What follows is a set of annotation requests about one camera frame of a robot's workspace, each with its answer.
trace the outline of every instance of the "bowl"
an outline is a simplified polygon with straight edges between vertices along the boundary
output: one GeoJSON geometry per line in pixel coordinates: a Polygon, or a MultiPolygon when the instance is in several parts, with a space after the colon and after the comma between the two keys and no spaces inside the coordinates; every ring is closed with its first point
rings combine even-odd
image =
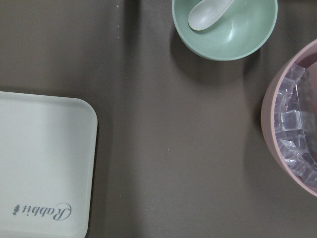
{"type": "Polygon", "coordinates": [[[271,35],[277,18],[277,0],[235,0],[211,27],[194,31],[188,15],[200,0],[173,0],[176,30],[194,53],[210,60],[237,60],[258,50],[271,35]]]}
{"type": "Polygon", "coordinates": [[[317,94],[314,92],[316,91],[316,65],[317,62],[317,40],[312,41],[310,44],[305,46],[303,49],[301,49],[295,56],[293,56],[277,73],[277,75],[273,78],[272,82],[270,83],[262,104],[262,110],[261,110],[261,125],[262,125],[262,131],[264,135],[265,142],[273,155],[273,157],[276,159],[276,161],[280,164],[280,166],[286,171],[286,173],[297,183],[299,184],[303,189],[305,189],[307,192],[311,193],[314,196],[317,196],[317,163],[316,163],[316,153],[314,154],[314,150],[316,151],[316,121],[317,121],[317,100],[316,96],[317,94]],[[307,123],[310,121],[312,124],[312,129],[305,129],[308,128],[307,126],[300,126],[296,129],[302,129],[303,136],[304,136],[304,142],[306,142],[308,145],[312,145],[314,149],[311,147],[308,147],[305,151],[306,155],[310,155],[311,158],[305,157],[304,162],[302,163],[301,159],[303,158],[303,153],[299,150],[300,155],[296,155],[294,157],[293,161],[287,160],[286,155],[283,152],[284,148],[282,146],[281,140],[279,137],[279,132],[277,132],[276,124],[278,119],[276,119],[276,107],[278,105],[277,102],[278,97],[281,95],[281,88],[283,88],[283,83],[285,80],[289,79],[290,73],[292,73],[292,70],[296,67],[300,67],[303,70],[306,71],[304,74],[304,84],[301,84],[299,80],[296,80],[298,83],[296,83],[296,87],[294,88],[294,93],[298,95],[298,102],[299,107],[298,110],[300,112],[300,117],[298,117],[298,121],[300,121],[303,125],[304,122],[307,123]],[[313,117],[309,120],[307,118],[304,118],[307,114],[312,114],[313,117]],[[300,167],[300,171],[298,172],[298,168],[296,167],[294,170],[293,165],[290,163],[295,163],[297,161],[300,161],[302,163],[302,167],[300,167]]]}

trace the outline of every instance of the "white tray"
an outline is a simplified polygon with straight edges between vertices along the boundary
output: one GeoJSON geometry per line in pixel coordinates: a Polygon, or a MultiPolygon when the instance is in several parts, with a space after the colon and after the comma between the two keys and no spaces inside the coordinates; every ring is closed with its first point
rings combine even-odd
{"type": "Polygon", "coordinates": [[[0,92],[0,238],[84,238],[97,116],[80,99],[0,92]]]}

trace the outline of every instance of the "ceramic spoon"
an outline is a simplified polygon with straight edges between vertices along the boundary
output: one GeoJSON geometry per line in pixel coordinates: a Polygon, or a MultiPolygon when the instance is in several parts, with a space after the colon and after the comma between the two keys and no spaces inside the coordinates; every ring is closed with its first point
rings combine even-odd
{"type": "Polygon", "coordinates": [[[230,7],[234,0],[202,0],[190,11],[189,26],[202,31],[213,25],[230,7]]]}

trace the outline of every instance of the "brown table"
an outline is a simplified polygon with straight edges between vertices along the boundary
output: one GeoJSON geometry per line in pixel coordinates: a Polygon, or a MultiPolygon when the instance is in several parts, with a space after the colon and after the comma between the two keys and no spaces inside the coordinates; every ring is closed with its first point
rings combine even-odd
{"type": "Polygon", "coordinates": [[[280,0],[260,50],[216,62],[181,42],[170,0],[1,0],[0,90],[95,109],[87,238],[315,238],[317,198],[269,153],[260,110],[316,10],[280,0]]]}

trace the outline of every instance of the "tray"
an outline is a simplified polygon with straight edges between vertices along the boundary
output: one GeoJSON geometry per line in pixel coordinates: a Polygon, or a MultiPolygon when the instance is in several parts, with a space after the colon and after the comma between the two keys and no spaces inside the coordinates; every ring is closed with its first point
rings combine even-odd
{"type": "Polygon", "coordinates": [[[75,98],[0,92],[0,237],[83,238],[97,135],[75,98]]]}

